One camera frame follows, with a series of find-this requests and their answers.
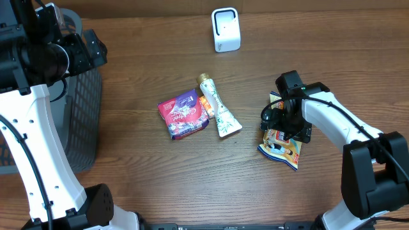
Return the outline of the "dark grey plastic basket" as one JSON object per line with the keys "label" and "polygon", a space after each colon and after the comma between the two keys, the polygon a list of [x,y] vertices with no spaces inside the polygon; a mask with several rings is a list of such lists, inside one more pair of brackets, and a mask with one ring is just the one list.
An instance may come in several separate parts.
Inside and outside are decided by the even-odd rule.
{"label": "dark grey plastic basket", "polygon": [[102,78],[97,69],[69,77],[68,92],[63,92],[63,83],[49,88],[52,117],[63,145],[68,163],[73,172],[90,169],[96,159],[98,120],[102,96]]}

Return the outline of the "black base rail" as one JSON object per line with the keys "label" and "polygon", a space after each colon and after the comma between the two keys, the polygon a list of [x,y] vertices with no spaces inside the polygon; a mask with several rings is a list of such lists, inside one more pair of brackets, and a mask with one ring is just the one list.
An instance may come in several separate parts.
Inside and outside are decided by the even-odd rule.
{"label": "black base rail", "polygon": [[246,224],[246,225],[178,225],[175,223],[148,224],[142,223],[141,230],[312,230],[314,222],[286,222],[283,224]]}

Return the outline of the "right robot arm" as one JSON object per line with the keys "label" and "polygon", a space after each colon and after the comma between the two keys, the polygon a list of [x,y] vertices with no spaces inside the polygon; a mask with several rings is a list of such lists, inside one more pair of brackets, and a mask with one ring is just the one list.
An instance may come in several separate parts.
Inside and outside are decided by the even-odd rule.
{"label": "right robot arm", "polygon": [[264,132],[282,140],[308,143],[312,127],[343,154],[342,201],[313,222],[291,222],[285,229],[374,229],[388,212],[408,204],[408,143],[399,132],[383,133],[342,106],[321,82],[304,84],[293,70],[275,82],[278,99],[261,111]]}

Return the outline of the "small orange packet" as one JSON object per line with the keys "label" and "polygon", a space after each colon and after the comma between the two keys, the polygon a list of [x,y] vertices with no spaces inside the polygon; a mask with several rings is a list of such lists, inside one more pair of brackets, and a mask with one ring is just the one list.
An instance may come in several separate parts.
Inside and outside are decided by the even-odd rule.
{"label": "small orange packet", "polygon": [[212,106],[210,105],[210,103],[208,102],[208,100],[206,99],[206,97],[201,96],[199,99],[200,99],[200,102],[201,102],[202,106],[204,107],[204,109],[205,109],[205,111],[207,113],[208,119],[214,118],[215,117],[214,110],[213,110]]}

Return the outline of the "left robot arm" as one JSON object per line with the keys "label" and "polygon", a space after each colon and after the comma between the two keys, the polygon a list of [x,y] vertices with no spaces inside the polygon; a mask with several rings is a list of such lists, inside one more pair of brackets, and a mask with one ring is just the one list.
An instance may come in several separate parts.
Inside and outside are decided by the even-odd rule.
{"label": "left robot arm", "polygon": [[62,24],[52,3],[1,2],[1,132],[25,186],[25,228],[140,229],[106,184],[84,188],[66,158],[49,87],[106,64],[107,48],[93,30],[65,35]]}

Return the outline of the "white bottle gold cap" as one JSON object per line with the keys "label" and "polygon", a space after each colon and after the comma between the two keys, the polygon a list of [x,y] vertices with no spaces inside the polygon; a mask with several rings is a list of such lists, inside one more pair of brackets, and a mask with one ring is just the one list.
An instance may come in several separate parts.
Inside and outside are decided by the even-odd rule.
{"label": "white bottle gold cap", "polygon": [[222,102],[213,79],[207,73],[202,73],[197,83],[213,109],[219,137],[226,137],[242,129],[242,125]]}

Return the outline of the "white barcode scanner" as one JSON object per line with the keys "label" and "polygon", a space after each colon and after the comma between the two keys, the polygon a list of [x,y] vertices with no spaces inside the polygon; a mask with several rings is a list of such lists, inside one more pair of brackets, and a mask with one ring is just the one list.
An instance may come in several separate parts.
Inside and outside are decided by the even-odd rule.
{"label": "white barcode scanner", "polygon": [[212,12],[213,39],[216,52],[230,52],[241,46],[238,12],[235,8],[218,8]]}

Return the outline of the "purple red pad package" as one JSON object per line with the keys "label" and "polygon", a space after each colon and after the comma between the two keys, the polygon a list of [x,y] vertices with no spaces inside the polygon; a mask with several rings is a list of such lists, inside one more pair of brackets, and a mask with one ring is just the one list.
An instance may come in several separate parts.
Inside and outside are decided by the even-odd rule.
{"label": "purple red pad package", "polygon": [[172,140],[202,130],[210,121],[195,89],[161,102],[157,107]]}

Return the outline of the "yellow wipes package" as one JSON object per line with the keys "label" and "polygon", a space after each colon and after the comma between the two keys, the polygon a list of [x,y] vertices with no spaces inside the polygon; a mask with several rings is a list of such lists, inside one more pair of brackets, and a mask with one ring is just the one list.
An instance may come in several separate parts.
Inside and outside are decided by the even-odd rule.
{"label": "yellow wipes package", "polygon": [[293,170],[298,170],[302,143],[294,139],[284,140],[284,132],[268,129],[258,150],[270,160],[283,162]]}

